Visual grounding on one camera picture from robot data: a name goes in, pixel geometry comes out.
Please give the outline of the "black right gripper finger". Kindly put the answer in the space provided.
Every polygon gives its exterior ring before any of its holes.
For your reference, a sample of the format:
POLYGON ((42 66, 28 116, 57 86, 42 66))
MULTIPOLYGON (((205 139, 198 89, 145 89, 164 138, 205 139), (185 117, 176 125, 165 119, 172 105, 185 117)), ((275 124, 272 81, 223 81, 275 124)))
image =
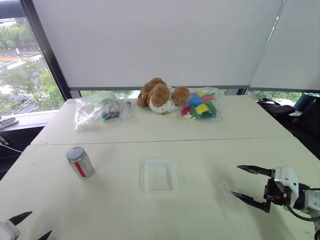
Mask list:
POLYGON ((245 195, 245 194, 242 194, 242 193, 239 193, 239 192, 234 192, 234 191, 231 191, 231 193, 237 197, 238 199, 240 199, 241 201, 243 201, 244 203, 254 207, 254 208, 257 208, 257 209, 260 209, 266 213, 269 213, 270 212, 270 206, 271 206, 271 202, 270 201, 266 201, 266 202, 258 202, 256 200, 254 200, 253 197, 250 197, 248 195, 245 195))
POLYGON ((262 174, 268 177, 271 177, 273 172, 272 169, 266 169, 266 168, 255 166, 255 165, 237 165, 237 167, 251 174, 255 174, 255 175, 262 174))

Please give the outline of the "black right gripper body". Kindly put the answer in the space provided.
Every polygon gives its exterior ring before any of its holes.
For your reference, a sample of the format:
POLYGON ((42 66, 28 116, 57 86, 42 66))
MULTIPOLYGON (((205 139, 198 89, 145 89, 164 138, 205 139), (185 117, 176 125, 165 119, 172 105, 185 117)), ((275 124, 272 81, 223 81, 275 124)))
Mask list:
POLYGON ((271 170, 270 178, 264 187, 263 198, 266 200, 266 206, 270 206, 271 203, 279 206, 286 206, 291 203, 291 189, 276 181, 275 169, 271 170))

